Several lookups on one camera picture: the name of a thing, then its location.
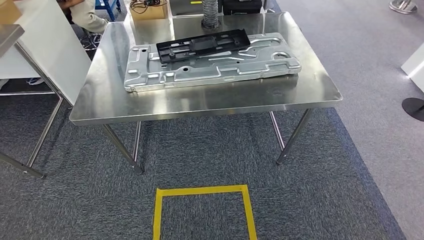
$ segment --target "person's leg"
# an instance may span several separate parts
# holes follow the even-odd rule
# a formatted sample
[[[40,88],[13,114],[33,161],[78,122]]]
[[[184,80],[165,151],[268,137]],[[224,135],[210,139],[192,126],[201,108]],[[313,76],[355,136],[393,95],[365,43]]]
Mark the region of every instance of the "person's leg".
[[[96,0],[85,0],[75,6],[71,6],[72,21],[90,32],[102,34],[108,21],[95,14]]]

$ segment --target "round black base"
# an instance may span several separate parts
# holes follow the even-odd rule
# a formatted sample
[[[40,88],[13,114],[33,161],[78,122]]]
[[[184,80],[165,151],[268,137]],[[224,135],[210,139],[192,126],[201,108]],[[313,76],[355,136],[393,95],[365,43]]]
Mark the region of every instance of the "round black base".
[[[424,122],[424,100],[410,97],[402,101],[402,108],[416,120]]]

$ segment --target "metal table leg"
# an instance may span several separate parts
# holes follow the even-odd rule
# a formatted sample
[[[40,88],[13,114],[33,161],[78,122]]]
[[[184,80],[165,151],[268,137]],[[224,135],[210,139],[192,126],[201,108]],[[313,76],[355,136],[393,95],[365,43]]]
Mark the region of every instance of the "metal table leg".
[[[131,165],[131,167],[134,168],[135,173],[138,175],[143,173],[143,170],[141,167],[136,163],[133,156],[128,152],[128,150],[125,148],[125,146],[122,144],[121,140],[118,138],[118,136],[114,133],[111,126],[108,124],[103,124],[102,128],[104,130],[104,133],[109,137],[110,141],[118,148],[118,150],[122,153],[125,160]]]
[[[417,5],[412,0],[393,0],[389,8],[400,14],[413,14],[417,12]]]
[[[32,169],[31,167],[28,167],[27,165],[20,163],[19,161],[16,161],[15,159],[11,158],[10,156],[0,152],[0,160],[14,166],[17,169],[22,170],[26,174],[31,174],[32,176],[42,179],[44,178],[44,174]]]
[[[140,131],[142,129],[142,122],[137,122],[137,129],[135,130],[135,141],[134,141],[134,149],[132,150],[132,158],[134,162],[137,163],[137,154],[139,152],[139,142],[140,142]]]
[[[302,118],[300,119],[299,123],[297,124],[296,128],[294,129],[293,133],[290,136],[290,139],[288,140],[287,144],[284,146],[283,139],[281,138],[280,130],[277,125],[277,121],[275,119],[274,113],[271,111],[269,112],[269,115],[272,120],[272,125],[274,126],[275,134],[277,135],[278,143],[281,148],[281,154],[278,157],[278,160],[276,161],[277,164],[283,163],[283,158],[287,155],[292,145],[295,143],[296,139],[302,132],[303,128],[308,123],[309,118],[311,117],[311,114],[313,112],[312,108],[308,108],[303,113]]]
[[[52,90],[53,93],[55,93],[59,97],[59,101],[54,107],[53,112],[50,115],[50,118],[48,119],[47,125],[45,126],[40,138],[38,139],[34,150],[32,151],[32,154],[27,162],[27,164],[23,164],[3,153],[0,153],[0,159],[13,165],[14,167],[24,171],[25,173],[29,173],[37,178],[43,178],[44,175],[39,173],[38,171],[32,169],[32,166],[34,164],[35,159],[37,158],[38,153],[40,152],[41,147],[43,146],[44,140],[46,139],[47,134],[49,133],[50,127],[53,124],[53,121],[55,120],[55,117],[62,105],[63,100],[65,100],[70,106],[72,106],[71,102],[63,96],[63,94],[59,91],[59,89],[56,87],[56,85],[52,82],[52,80],[44,73],[44,71],[41,69],[41,67],[34,61],[34,59],[31,57],[31,55],[25,50],[25,48],[17,41],[14,44],[14,47],[16,50],[20,53],[20,55],[26,60],[26,62],[35,70],[35,72],[44,80],[44,82],[48,85],[48,87]],[[44,94],[51,94],[51,91],[30,91],[30,92],[12,92],[12,93],[6,93],[6,94],[0,94],[0,96],[16,96],[16,95],[44,95]]]

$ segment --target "silver duct hose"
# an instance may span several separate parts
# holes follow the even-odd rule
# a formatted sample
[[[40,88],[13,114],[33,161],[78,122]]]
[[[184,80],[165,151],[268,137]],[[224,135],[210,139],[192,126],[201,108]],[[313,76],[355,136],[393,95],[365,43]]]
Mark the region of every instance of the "silver duct hose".
[[[203,0],[203,20],[201,26],[207,30],[217,29],[220,26],[218,21],[218,0]]]

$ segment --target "yellow tape square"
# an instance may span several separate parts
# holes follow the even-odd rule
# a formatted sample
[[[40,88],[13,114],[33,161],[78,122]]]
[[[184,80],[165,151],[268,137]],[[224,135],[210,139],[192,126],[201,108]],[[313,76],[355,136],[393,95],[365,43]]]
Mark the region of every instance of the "yellow tape square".
[[[194,188],[176,188],[176,189],[156,189],[156,201],[154,203],[154,221],[153,221],[153,240],[160,240],[161,237],[161,217],[162,217],[162,198],[167,196],[185,196],[198,194],[221,194],[241,192],[243,196],[244,211],[246,213],[247,230],[249,239],[256,240],[255,221],[253,219],[252,205],[249,197],[247,185],[230,186],[208,186]]]

